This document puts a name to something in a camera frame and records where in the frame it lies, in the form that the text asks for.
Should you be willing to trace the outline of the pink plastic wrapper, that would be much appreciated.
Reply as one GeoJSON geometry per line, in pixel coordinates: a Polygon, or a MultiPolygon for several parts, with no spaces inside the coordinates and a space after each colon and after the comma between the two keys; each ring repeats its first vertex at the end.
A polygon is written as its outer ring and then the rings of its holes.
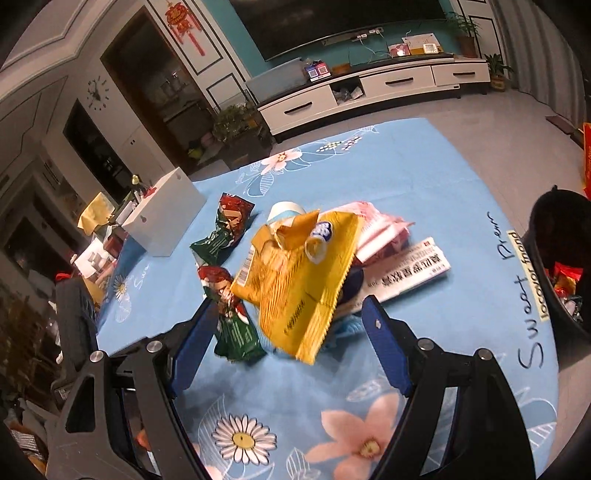
{"type": "Polygon", "coordinates": [[[400,253],[410,238],[410,227],[402,217],[383,213],[373,203],[353,201],[335,207],[332,211],[353,213],[362,221],[362,230],[356,246],[356,264],[367,266],[400,253]]]}

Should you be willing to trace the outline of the potted plant by cabinet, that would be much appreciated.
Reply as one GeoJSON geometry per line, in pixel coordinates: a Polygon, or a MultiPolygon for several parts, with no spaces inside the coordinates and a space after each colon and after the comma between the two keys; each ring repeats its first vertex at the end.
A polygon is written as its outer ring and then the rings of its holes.
{"type": "Polygon", "coordinates": [[[467,58],[478,58],[478,25],[471,18],[456,12],[446,15],[446,24],[454,34],[461,54],[467,58]]]}

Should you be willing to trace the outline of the small potted plant floor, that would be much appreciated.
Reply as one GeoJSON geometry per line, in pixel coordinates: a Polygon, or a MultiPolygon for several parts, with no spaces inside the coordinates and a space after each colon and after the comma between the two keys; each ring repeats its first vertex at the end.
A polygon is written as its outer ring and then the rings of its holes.
{"type": "Polygon", "coordinates": [[[485,60],[488,64],[491,88],[495,91],[504,92],[507,90],[507,73],[512,73],[513,68],[505,63],[499,53],[486,54],[485,60]]]}

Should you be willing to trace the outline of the white tv cabinet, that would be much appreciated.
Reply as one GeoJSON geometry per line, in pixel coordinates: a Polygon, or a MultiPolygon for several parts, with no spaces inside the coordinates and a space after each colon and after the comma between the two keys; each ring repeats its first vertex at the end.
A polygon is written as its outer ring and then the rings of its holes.
{"type": "Polygon", "coordinates": [[[467,85],[485,88],[490,80],[483,59],[447,53],[399,57],[294,88],[263,102],[257,110],[271,135],[280,138],[349,111],[421,95],[458,93],[467,85]]]}

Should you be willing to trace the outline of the grey curtain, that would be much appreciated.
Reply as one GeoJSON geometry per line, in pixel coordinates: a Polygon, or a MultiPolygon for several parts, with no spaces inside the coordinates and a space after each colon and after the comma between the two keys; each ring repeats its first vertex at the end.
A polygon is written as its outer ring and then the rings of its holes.
{"type": "Polygon", "coordinates": [[[586,119],[583,72],[572,48],[532,1],[492,1],[513,85],[578,126],[586,119]]]}

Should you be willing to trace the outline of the red yellow shopping bag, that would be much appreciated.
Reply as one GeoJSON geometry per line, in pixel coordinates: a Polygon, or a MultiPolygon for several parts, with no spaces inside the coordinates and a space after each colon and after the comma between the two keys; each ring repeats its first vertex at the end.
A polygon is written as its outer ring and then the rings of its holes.
{"type": "Polygon", "coordinates": [[[591,200],[591,123],[583,124],[584,192],[591,200]]]}

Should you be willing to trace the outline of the large plant left side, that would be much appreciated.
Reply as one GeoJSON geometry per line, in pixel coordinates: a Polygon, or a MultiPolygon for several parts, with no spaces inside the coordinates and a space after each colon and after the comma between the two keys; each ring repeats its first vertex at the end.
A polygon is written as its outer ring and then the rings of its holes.
{"type": "Polygon", "coordinates": [[[222,144],[217,157],[231,170],[270,156],[273,147],[269,126],[250,101],[219,111],[212,133],[222,144]]]}

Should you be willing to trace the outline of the white bottle blue label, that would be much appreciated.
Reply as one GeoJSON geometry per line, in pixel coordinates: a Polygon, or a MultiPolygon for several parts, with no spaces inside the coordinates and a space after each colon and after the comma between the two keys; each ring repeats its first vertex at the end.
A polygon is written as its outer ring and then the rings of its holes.
{"type": "Polygon", "coordinates": [[[270,213],[267,215],[266,225],[271,232],[276,232],[283,225],[290,226],[294,222],[294,217],[304,215],[305,210],[297,203],[291,201],[280,201],[273,204],[270,213]]]}

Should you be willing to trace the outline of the black trash bin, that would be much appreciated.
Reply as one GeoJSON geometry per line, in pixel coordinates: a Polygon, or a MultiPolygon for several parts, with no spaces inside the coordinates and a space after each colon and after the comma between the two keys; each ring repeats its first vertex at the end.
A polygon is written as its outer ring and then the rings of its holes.
{"type": "Polygon", "coordinates": [[[590,355],[590,201],[554,186],[534,204],[523,242],[564,370],[590,355]]]}

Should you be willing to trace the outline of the black television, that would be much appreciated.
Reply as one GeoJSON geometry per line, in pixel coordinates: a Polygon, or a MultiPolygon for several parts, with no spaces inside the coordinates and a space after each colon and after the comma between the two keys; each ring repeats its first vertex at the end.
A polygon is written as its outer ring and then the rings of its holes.
{"type": "Polygon", "coordinates": [[[438,0],[259,0],[231,5],[266,60],[349,31],[445,18],[438,0]]]}

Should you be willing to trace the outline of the yellow snack bag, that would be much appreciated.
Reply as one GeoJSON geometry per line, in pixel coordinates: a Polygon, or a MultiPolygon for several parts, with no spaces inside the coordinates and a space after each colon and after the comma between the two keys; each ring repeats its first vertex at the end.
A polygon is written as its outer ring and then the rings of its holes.
{"type": "Polygon", "coordinates": [[[353,264],[363,220],[318,210],[264,224],[231,292],[259,309],[259,329],[274,347],[315,363],[353,264]]]}

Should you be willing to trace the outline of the white blue toothpaste box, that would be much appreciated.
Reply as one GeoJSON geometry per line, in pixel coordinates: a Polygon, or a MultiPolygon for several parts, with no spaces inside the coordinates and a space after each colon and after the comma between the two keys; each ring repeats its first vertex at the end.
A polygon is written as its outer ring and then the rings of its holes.
{"type": "Polygon", "coordinates": [[[386,302],[446,274],[451,264],[432,237],[378,262],[355,267],[346,276],[334,318],[362,310],[363,300],[373,295],[386,302]]]}

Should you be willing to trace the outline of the white cardboard box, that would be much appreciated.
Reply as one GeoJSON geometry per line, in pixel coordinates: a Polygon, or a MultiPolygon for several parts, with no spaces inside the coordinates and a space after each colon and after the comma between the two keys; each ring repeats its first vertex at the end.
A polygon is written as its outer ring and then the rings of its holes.
{"type": "Polygon", "coordinates": [[[204,207],[206,199],[180,169],[162,176],[122,224],[153,257],[168,257],[204,207]]]}

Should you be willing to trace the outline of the red chinese knot decoration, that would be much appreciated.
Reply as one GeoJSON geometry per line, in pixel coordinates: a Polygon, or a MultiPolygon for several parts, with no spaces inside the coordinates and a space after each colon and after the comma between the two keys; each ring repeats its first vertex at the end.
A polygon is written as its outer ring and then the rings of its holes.
{"type": "Polygon", "coordinates": [[[178,44],[182,45],[184,38],[187,37],[195,49],[197,49],[198,54],[204,57],[204,47],[200,45],[197,37],[193,35],[193,30],[204,32],[200,22],[197,20],[197,16],[193,14],[193,11],[183,1],[167,1],[166,4],[165,21],[178,44]]]}

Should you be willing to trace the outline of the wall clock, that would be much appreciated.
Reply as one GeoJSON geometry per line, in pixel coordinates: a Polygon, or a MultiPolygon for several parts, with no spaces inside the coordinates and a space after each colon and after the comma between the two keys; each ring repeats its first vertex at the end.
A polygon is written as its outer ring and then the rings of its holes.
{"type": "Polygon", "coordinates": [[[108,80],[98,75],[87,82],[86,102],[88,109],[93,112],[103,111],[110,101],[108,80]]]}

